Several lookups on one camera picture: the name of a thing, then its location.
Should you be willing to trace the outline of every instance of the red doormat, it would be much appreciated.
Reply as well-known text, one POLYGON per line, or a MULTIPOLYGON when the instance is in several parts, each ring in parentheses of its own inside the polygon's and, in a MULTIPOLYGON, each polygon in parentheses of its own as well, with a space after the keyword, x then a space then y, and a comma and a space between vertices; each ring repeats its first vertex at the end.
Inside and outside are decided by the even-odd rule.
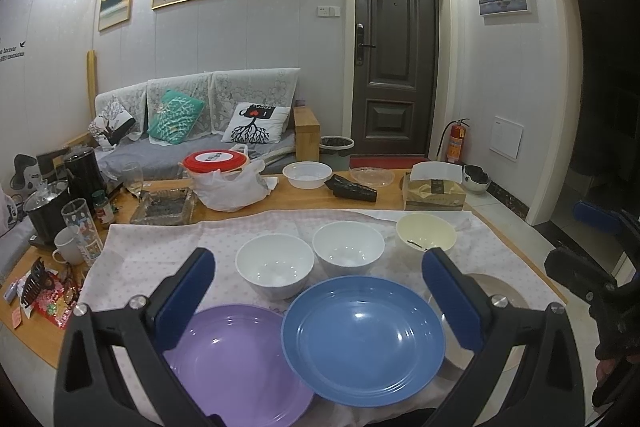
POLYGON ((424 156, 352 156, 351 169, 356 167, 380 167, 382 169, 410 169, 420 162, 428 162, 424 156))

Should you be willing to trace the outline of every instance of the door panel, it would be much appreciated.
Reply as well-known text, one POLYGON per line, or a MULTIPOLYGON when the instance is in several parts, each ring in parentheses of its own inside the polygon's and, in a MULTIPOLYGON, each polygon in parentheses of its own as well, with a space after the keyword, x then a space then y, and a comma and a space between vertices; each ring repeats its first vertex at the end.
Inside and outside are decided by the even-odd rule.
POLYGON ((425 154, 433 120, 436 0, 356 0, 356 22, 364 36, 355 43, 362 61, 354 67, 354 153, 425 154))

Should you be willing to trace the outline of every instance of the blue gripper pad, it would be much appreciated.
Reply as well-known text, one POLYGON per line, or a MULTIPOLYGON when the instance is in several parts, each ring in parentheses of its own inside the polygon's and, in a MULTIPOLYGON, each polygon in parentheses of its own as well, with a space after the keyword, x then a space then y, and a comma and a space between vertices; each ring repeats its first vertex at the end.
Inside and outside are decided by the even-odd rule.
POLYGON ((460 270, 440 248, 431 248, 424 253, 422 257, 424 282, 447 317, 447 322, 460 346, 478 353, 484 346, 484 330, 481 315, 471 299, 482 298, 482 296, 486 299, 486 295, 474 280, 466 283, 462 280, 463 277, 460 270), (474 292, 475 295, 466 295, 463 285, 467 286, 467 290, 473 291, 475 290, 473 285, 476 285, 482 296, 478 295, 477 291, 474 292))
POLYGON ((616 235, 622 230, 622 223, 618 216, 587 201, 578 201, 574 204, 574 217, 576 221, 581 221, 604 233, 616 235))
POLYGON ((174 349, 178 344, 215 272, 213 254, 205 248, 197 248, 174 276, 162 281, 161 285, 165 281, 175 284, 175 289, 156 312, 154 319, 154 346, 159 353, 174 349), (185 273, 180 273, 189 263, 193 263, 191 267, 185 273))

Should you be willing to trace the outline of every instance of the door frame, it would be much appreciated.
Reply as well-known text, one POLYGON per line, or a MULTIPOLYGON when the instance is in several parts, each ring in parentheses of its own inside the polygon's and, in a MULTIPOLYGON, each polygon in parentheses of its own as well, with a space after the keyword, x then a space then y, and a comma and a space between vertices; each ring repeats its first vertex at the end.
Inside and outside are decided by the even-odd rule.
MULTIPOLYGON (((452 120, 458 67, 458 6, 454 0, 438 0, 439 35, 435 103, 431 136, 425 154, 435 160, 440 141, 440 129, 452 120)), ((356 0, 344 0, 344 101, 342 135, 351 137, 353 109, 353 72, 355 60, 356 0)))
POLYGON ((526 222, 551 219, 564 184, 580 117, 582 91, 582 28, 578 0, 556 0, 558 11, 558 103, 546 161, 526 222))

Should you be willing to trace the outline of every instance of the red container lid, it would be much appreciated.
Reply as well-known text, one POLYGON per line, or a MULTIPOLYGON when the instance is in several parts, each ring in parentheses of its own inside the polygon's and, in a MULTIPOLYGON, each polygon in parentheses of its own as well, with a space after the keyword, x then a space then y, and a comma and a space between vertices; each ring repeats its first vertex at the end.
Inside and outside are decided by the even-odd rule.
POLYGON ((194 152, 184 159, 182 165, 191 172, 206 174, 213 171, 234 171, 248 161, 249 158, 241 152, 212 149, 194 152))

